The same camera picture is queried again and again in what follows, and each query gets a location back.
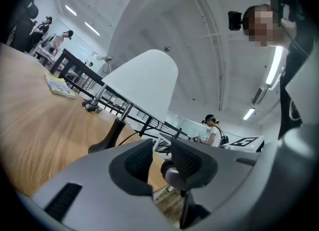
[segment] ceiling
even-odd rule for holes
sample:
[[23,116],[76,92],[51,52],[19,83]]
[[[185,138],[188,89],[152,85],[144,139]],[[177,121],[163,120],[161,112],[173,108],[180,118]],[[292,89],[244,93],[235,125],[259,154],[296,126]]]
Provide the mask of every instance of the ceiling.
[[[251,104],[265,83],[275,49],[258,47],[242,31],[228,29],[230,10],[244,12],[269,0],[143,0],[132,16],[125,12],[134,0],[59,1],[77,10],[81,19],[67,11],[64,15],[79,26],[86,20],[101,33],[98,40],[110,46],[113,68],[149,49],[170,47],[168,54],[179,70],[172,101],[196,103],[197,108],[211,106],[240,120],[255,107],[256,115],[249,119],[254,124],[263,124],[269,113],[280,112],[278,103]],[[125,23],[121,23],[122,14]]]

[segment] ceiling light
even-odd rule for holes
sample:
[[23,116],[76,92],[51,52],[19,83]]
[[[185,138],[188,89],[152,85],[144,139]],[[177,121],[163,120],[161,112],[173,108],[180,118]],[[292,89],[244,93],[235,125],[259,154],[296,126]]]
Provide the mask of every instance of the ceiling light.
[[95,28],[93,28],[91,25],[89,25],[87,22],[85,22],[85,25],[88,26],[91,30],[93,30],[96,34],[98,34],[100,36],[100,33]]
[[67,5],[65,5],[65,7],[67,10],[69,10],[72,14],[76,16],[76,12],[74,12],[70,7],[68,7]]
[[255,109],[250,108],[250,110],[248,110],[247,114],[244,116],[243,119],[244,119],[244,120],[247,120],[247,119],[251,116],[251,114],[254,113],[254,111],[255,111]]
[[281,60],[281,56],[283,54],[283,50],[284,48],[282,46],[276,46],[273,64],[271,65],[268,77],[266,79],[266,84],[268,85],[270,85],[274,80],[274,77],[276,75],[276,72]]
[[82,49],[84,49],[85,50],[85,48],[83,47],[83,46],[81,46],[80,44],[78,44]]

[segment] backpack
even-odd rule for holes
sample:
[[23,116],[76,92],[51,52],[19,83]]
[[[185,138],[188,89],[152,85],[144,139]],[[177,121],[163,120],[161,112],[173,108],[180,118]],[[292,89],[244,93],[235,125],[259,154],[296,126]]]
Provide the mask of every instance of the backpack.
[[217,126],[217,125],[214,125],[213,127],[216,127],[219,130],[219,133],[220,133],[220,145],[224,145],[224,144],[228,143],[229,142],[228,136],[226,136],[223,133],[223,131],[220,129],[220,127]]

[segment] wooden table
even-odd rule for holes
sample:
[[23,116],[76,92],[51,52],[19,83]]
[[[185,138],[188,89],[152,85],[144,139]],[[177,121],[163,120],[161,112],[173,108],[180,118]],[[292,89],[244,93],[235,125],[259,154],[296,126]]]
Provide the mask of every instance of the wooden table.
[[[0,44],[0,157],[12,185],[27,196],[101,141],[115,115],[87,112],[83,98],[53,94],[44,79],[48,72],[32,56]],[[117,144],[134,133],[126,125]],[[138,141],[138,135],[126,142]],[[158,192],[167,184],[153,154],[149,184]]]

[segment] person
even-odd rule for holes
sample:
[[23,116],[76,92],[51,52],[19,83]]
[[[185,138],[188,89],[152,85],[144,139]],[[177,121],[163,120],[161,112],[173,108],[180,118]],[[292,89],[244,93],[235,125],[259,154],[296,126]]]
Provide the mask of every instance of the person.
[[282,18],[281,26],[274,21],[278,21],[278,14],[268,4],[263,4],[249,7],[243,15],[242,24],[250,41],[259,42],[261,46],[281,46],[289,52],[286,68],[280,78],[280,139],[288,130],[302,123],[286,86],[311,53],[315,30],[312,21],[306,16],[303,20],[297,18],[295,22]]
[[207,115],[205,117],[205,124],[211,127],[211,132],[209,139],[207,141],[202,141],[203,144],[218,147],[221,142],[221,134],[216,127],[219,124],[219,121],[214,117],[214,115]]
[[49,30],[50,24],[52,24],[52,17],[47,16],[46,20],[43,21],[34,31],[31,33],[28,39],[28,43],[26,46],[25,51],[30,53],[30,51],[33,49],[35,45],[37,45],[42,37],[46,34],[46,32]]
[[44,49],[49,51],[50,53],[53,53],[55,51],[55,54],[57,54],[59,51],[60,44],[64,41],[65,38],[68,38],[71,40],[72,35],[73,35],[72,30],[66,31],[62,33],[61,35],[56,35],[53,38],[53,40],[51,40],[50,43],[44,47]]

